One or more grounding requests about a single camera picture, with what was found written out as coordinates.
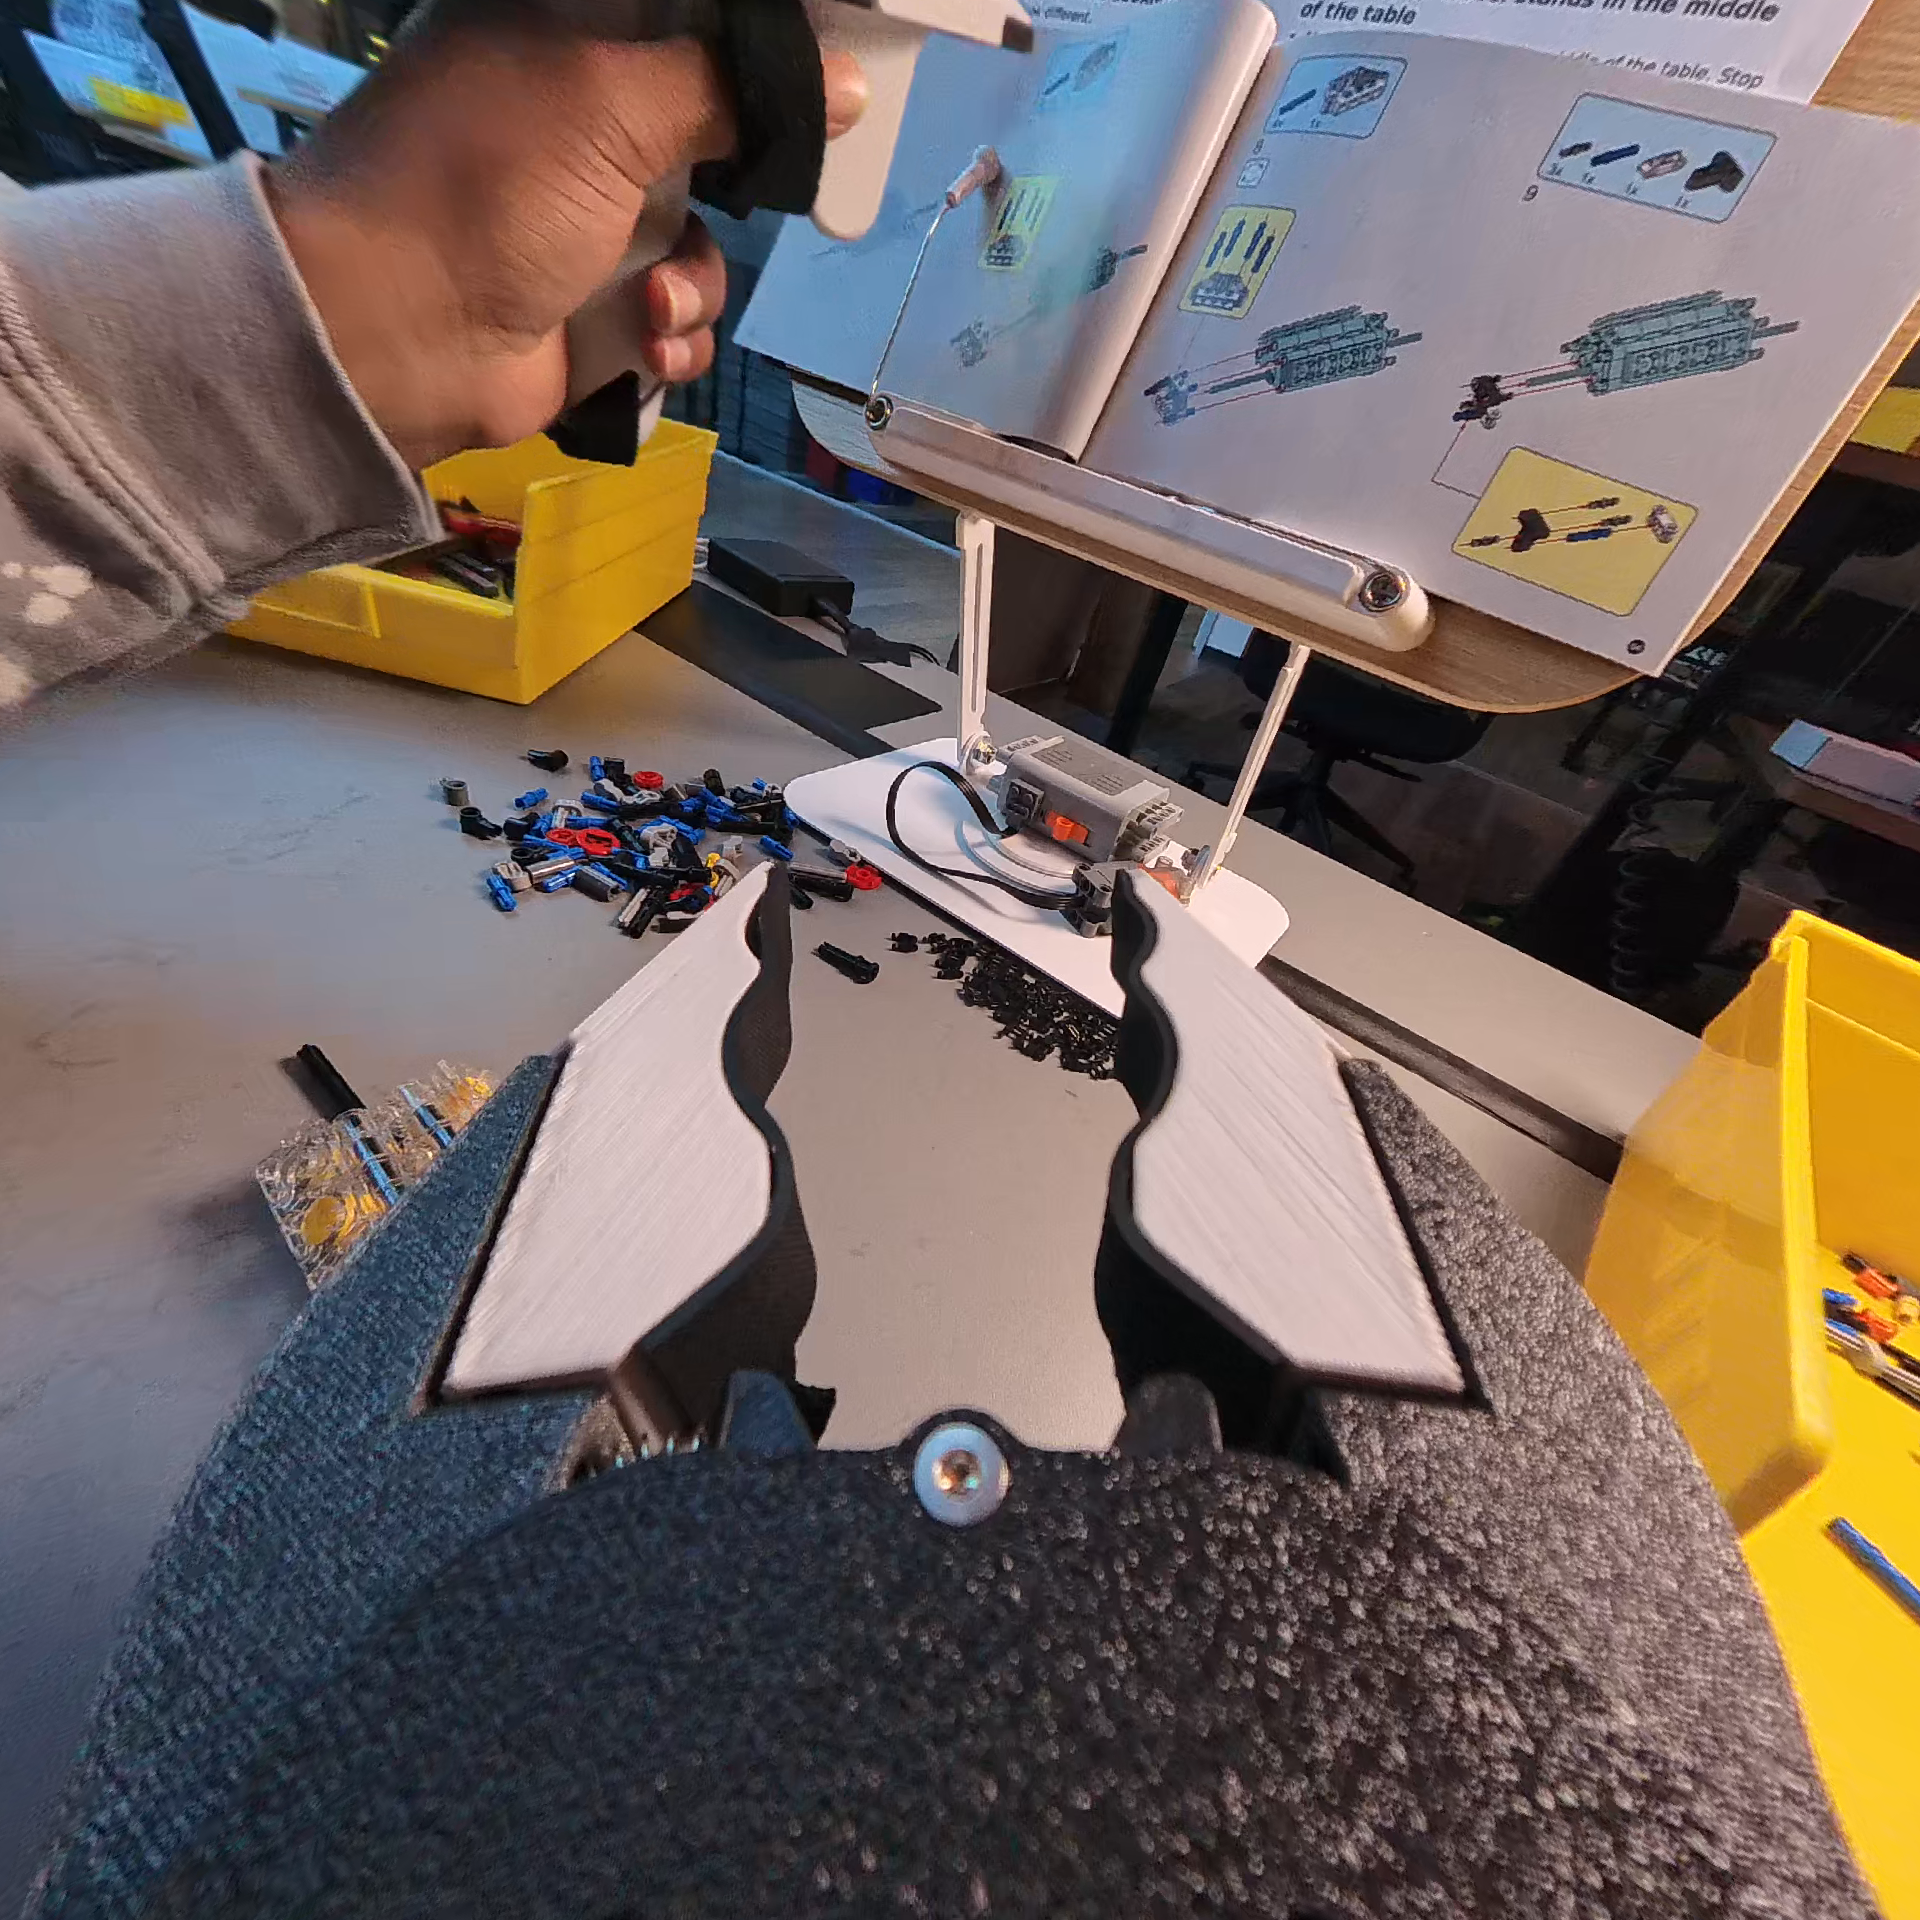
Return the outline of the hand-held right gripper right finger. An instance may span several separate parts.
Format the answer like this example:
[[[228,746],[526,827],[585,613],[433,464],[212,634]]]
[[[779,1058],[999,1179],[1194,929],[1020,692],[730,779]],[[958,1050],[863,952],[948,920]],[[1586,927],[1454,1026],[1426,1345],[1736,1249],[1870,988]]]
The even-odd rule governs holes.
[[[1096,1315],[1119,1450],[1336,1479],[1329,1395],[1481,1408],[1471,1346],[1329,1033],[1160,884],[1121,888],[1119,1084]]]

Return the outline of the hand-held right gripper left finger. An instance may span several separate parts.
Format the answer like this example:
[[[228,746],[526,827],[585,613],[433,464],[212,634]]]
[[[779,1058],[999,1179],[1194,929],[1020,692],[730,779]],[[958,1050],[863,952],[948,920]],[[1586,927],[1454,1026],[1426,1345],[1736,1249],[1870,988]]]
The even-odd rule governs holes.
[[[818,1447],[818,1269],[771,1111],[792,900],[760,866],[574,1029],[448,1333],[446,1401],[591,1389],[635,1451]]]

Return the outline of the clear engine block model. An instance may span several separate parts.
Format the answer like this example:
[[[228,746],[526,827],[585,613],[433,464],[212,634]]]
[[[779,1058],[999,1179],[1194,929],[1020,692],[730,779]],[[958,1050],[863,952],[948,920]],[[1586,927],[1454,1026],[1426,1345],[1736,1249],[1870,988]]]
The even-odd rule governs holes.
[[[489,1073],[440,1063],[367,1099],[319,1044],[284,1060],[314,1119],[256,1167],[256,1187],[310,1292],[321,1292],[489,1105]]]

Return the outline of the yellow plastic bin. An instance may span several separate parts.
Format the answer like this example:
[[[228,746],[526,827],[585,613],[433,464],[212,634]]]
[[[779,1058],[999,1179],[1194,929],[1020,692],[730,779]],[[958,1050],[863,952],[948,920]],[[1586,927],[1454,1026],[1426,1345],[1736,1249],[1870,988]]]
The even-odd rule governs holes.
[[[550,440],[435,464],[438,509],[516,535],[486,597],[430,561],[326,567],[264,593],[226,636],[528,706],[680,597],[696,569],[716,435],[660,423],[632,466]]]
[[[1830,1343],[1847,1256],[1915,1297],[1918,964],[1790,914],[1627,1138],[1586,1288],[1743,1538],[1880,1908],[1918,1916],[1918,1623],[1826,1533],[1918,1578],[1918,1410]]]

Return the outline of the pile of blue black pins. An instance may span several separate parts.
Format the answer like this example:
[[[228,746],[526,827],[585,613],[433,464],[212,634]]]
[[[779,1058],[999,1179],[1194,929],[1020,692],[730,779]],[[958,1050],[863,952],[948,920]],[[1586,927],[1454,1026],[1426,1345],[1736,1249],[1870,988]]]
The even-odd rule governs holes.
[[[1915,1408],[1915,1360],[1895,1346],[1903,1327],[1899,1311],[1915,1307],[1915,1297],[1857,1256],[1847,1256],[1843,1266],[1857,1288],[1823,1290],[1823,1316],[1832,1346],[1857,1367],[1862,1379]],[[1826,1533],[1911,1621],[1918,1619],[1915,1578],[1880,1543],[1847,1517],[1834,1517]]]

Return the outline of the person's left forearm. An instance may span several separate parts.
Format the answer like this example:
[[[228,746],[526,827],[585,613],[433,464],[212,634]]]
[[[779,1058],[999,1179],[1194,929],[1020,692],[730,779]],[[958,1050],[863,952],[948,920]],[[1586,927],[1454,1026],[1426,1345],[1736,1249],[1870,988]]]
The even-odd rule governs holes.
[[[246,155],[6,197],[6,715],[440,527],[344,373],[264,181]]]

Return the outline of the printed task sheet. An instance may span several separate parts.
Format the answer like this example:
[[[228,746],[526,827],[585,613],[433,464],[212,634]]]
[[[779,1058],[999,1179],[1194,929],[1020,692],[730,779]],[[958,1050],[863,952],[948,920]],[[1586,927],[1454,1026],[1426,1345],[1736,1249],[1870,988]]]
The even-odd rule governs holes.
[[[1868,2],[1272,2],[1282,40],[1414,33],[1811,104]]]

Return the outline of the person's left hand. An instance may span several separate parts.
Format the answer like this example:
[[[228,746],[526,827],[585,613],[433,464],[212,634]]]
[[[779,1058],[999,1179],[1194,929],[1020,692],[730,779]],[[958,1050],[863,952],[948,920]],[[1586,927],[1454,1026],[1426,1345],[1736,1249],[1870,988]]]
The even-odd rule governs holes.
[[[418,472],[560,413],[567,324],[652,187],[734,147],[700,31],[626,5],[426,5],[267,200],[348,381]]]

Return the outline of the pile of mixed building pieces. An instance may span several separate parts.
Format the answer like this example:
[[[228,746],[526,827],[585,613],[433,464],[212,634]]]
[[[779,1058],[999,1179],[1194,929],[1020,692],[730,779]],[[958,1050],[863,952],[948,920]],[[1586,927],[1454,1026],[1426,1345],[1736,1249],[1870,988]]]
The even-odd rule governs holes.
[[[792,903],[848,903],[882,888],[875,859],[804,823],[783,783],[732,783],[710,768],[668,779],[626,760],[594,754],[574,795],[532,784],[506,807],[448,807],[463,839],[491,853],[482,899],[513,917],[538,899],[582,896],[607,908],[632,943],[686,930],[745,877],[788,875]]]

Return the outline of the grey toy motor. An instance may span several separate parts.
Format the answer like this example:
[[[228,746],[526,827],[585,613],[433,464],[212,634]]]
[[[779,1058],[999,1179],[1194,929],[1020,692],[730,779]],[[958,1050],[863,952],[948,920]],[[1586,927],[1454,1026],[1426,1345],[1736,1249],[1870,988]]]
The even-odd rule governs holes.
[[[1084,940],[1108,940],[1124,882],[1135,888],[1155,882],[1183,903],[1194,895],[1194,873],[1180,865],[1136,859],[1088,863],[1073,873],[1068,899],[1062,906],[1064,921]]]

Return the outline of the grey battery box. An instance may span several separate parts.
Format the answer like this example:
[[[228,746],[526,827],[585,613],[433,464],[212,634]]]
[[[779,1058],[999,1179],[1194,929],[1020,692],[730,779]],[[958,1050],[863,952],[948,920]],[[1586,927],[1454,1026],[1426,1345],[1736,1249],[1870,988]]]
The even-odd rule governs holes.
[[[1065,733],[1011,743],[991,791],[1011,827],[1091,863],[1150,859],[1184,817],[1143,768]]]

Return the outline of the black power adapter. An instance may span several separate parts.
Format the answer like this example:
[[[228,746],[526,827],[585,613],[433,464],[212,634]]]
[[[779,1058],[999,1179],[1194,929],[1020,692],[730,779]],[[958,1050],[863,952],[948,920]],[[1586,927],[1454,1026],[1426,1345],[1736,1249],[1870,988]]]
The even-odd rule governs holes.
[[[835,621],[856,609],[858,589],[851,577],[792,545],[716,535],[706,539],[704,553],[704,569],[713,584],[772,618]]]

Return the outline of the black office chair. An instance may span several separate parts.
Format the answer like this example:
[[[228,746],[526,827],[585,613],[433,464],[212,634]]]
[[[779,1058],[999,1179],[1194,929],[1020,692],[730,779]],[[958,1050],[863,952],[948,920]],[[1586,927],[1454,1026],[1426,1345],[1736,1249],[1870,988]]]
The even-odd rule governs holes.
[[[1423,768],[1460,762],[1480,747],[1492,723],[1489,712],[1443,704],[1315,656],[1282,723],[1282,732],[1305,747],[1305,762],[1297,768],[1265,762],[1249,813],[1326,858],[1344,834],[1380,858],[1399,890],[1414,895],[1414,858],[1339,797],[1332,778],[1344,765],[1358,765],[1417,784]]]

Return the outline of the pile of red black beams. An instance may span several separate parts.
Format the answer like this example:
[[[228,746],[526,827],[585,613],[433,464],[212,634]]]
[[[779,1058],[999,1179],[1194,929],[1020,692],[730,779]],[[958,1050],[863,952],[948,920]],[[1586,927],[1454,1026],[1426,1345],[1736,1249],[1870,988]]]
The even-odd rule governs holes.
[[[440,538],[380,561],[378,571],[510,604],[524,531],[516,519],[481,513],[467,497],[438,498]]]

